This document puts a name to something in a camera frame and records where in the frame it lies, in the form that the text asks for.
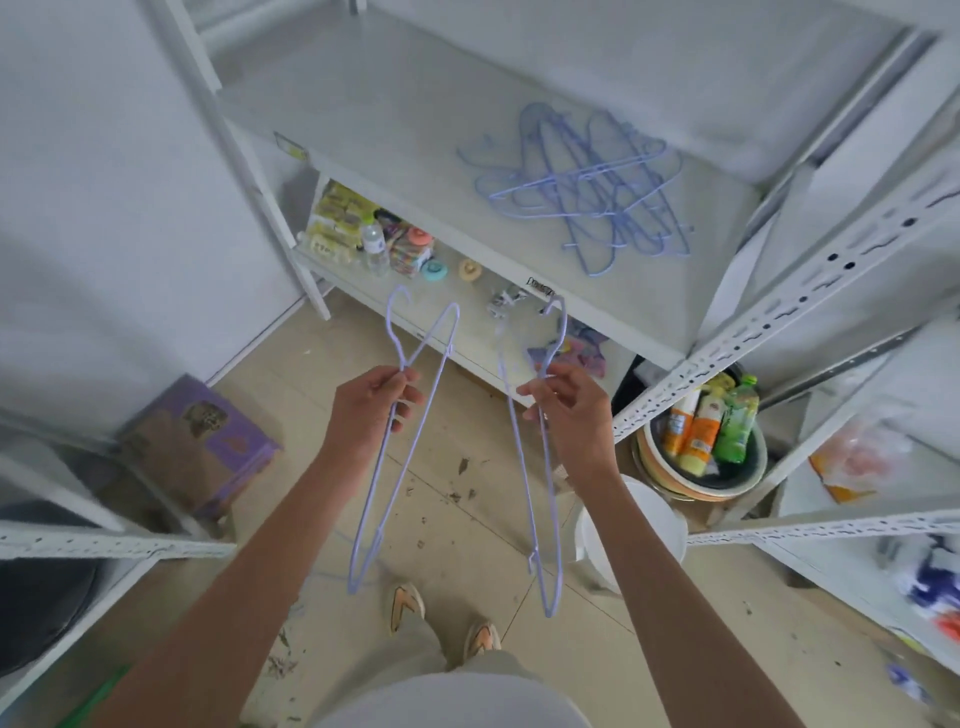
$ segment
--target tape roll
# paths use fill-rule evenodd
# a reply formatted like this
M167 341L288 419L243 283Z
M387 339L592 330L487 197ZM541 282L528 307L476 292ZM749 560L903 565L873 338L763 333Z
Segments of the tape roll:
M423 264L420 274L427 280L440 280L446 277L446 266L433 257Z
M473 283L475 280L480 278L480 275L483 273L483 266L480 265L476 260L470 260L468 257L465 257L460 261L460 268L457 270L457 274L462 280L465 280L467 283Z

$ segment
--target shoe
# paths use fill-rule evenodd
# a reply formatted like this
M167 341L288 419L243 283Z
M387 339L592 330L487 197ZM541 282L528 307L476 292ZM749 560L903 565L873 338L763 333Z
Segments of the shoe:
M467 633L467 643L464 644L464 662L471 657L482 655L490 650L500 649L500 635L493 622L487 620L478 622Z
M408 609L414 612L419 615L421 619L426 617L426 607L423 605L423 597L420 596L417 587L410 582L400 584L394 589L387 608L390 612L390 634L392 635L395 635L396 630L400 628L404 610Z

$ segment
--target pants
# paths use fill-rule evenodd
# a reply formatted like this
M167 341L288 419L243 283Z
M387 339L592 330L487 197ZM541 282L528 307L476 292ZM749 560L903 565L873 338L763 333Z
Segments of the pants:
M418 675L445 671L446 657L440 649L440 640L433 627L419 615L404 612L396 634L351 674L347 682L312 716L311 721L316 722L328 716L365 692ZM479 654L453 671L516 675L540 682L537 675L521 667L516 657L504 650Z

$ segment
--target purple wire hanger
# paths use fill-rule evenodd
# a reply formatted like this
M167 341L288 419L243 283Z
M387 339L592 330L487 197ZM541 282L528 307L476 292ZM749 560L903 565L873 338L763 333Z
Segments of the purple wire hanger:
M537 377L546 379L546 369L557 355L560 347L564 344L566 338L566 302L563 296L554 294L550 297L547 305L540 316L546 316L550 310L557 306L560 309L560 330L557 336L557 342L549 347L546 356L537 372L534 361L523 348L527 362L531 370L537 372ZM546 419L543 417L543 411L540 411L540 438L543 441L543 462L544 474L546 475L547 498L550 502L550 519L553 521L553 540L557 549L557 579L554 583L553 599L547 598L546 585L543 583L543 562L540 559L540 540L537 538L537 519L534 517L534 501L530 494L530 480L527 477L526 459L523 457L523 445L520 442L520 428L516 423L516 412L514 410L514 399L511 397L510 382L507 380L507 361L503 351L503 338L506 334L508 320L503 321L497 327L497 368L500 370L500 378L503 380L504 391L507 393L507 409L510 411L510 424L514 429L514 444L516 445L516 454L520 460L520 474L523 476L523 487L527 492L527 515L530 517L530 534L533 537L534 549L527 558L527 569L533 571L534 565L537 567L537 581L540 584L540 601L543 603L543 613L548 617L557 614L557 608L560 606L560 594L564 587L564 557L560 545L560 517L557 513L557 494L553 487L553 468L550 465L550 444L547 441Z
M373 496L376 493L376 481L380 477L380 468L383 465L383 458L387 453L387 442L390 440L390 428L394 421L394 415L396 414L396 403L393 404L390 408L390 419L387 420L387 427L383 433L383 442L380 443L380 452L376 456L376 466L373 468L373 478L370 483L370 490L367 492L367 502L364 503L363 514L360 516L360 524L357 526L357 535L353 539L353 549L350 552L350 569L347 577L347 593L355 595L357 590L360 589L360 586L363 584L364 576L367 574L367 570L370 568L371 563L376 558L377 551L380 550L380 545L383 543L383 531L387 525L387 519L390 517L390 511L394 507L394 501L396 500L396 494L400 490L400 484L403 482L403 476L407 474L407 468L410 467L410 461L413 459L414 450L417 448L417 441L420 439L420 433L423 432L423 424L426 422L427 413L430 411L430 405L433 404L433 396L437 394L437 385L440 383L440 375L444 372L444 364L446 360L453 354L453 336L457 332L457 325L460 324L460 306L456 303L449 303L437 320L434 322L433 326L430 327L430 330L426 332L426 335L423 337L423 340L420 341L420 344L414 349L414 352L407 357L403 353L403 345L400 344L400 340L396 338L394 333L394 324L393 324L393 308L394 308L394 299L396 294L403 292L403 295L407 299L407 303L410 303L410 291L406 287L399 285L394 289L394 292L390 294L390 298L387 299L387 335L390 337L390 340L394 342L396 347L396 356L400 361L400 370L410 368L414 361L420 356L420 352L423 351L423 348L426 346L426 343L433 337L434 333L440 327L440 324L446 318L446 314L449 311L453 311L453 326L450 329L450 337L446 340L446 348L444 349L444 356L440 360L440 366L437 368L437 375L433 378L433 386L430 389L430 395L426 399L426 405L423 408L423 414L420 416L420 425L417 427L417 433L414 435L414 441L410 444L410 452L407 453L407 459L403 463L403 468L400 470L400 475L396 479L396 485L394 485L394 491L390 495L390 503L387 504L387 509L383 513L383 518L380 519L379 525L376 527L376 531L373 534L373 541L370 544L370 548L367 549L367 555L364 557L363 564L360 566L360 571L354 574L356 567L357 557L360 553L360 542L363 539L363 529L367 524L367 514L370 511L370 507L373 504Z

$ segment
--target plastic bottle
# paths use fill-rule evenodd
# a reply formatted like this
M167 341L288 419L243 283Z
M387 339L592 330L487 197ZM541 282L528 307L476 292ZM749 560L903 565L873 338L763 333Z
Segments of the plastic bottle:
M375 276L386 276L387 271L390 270L390 254L387 253L387 241L383 239L383 228L372 214L367 213L363 216L360 238L363 240L364 261L367 263L367 268Z
M720 426L713 456L725 463L742 463L747 457L747 441L754 429L760 396L754 385L756 377L744 375L740 386L727 394L727 416Z
M700 399L700 390L695 389L686 397L670 407L670 414L663 429L663 451L670 457L677 457L690 434L693 424L693 413L697 411L697 401Z
M697 416L693 418L693 424L690 426L690 436L677 461L677 464L688 473L699 477L707 469L713 443L716 442L726 408L723 387L712 387L709 394L700 399Z

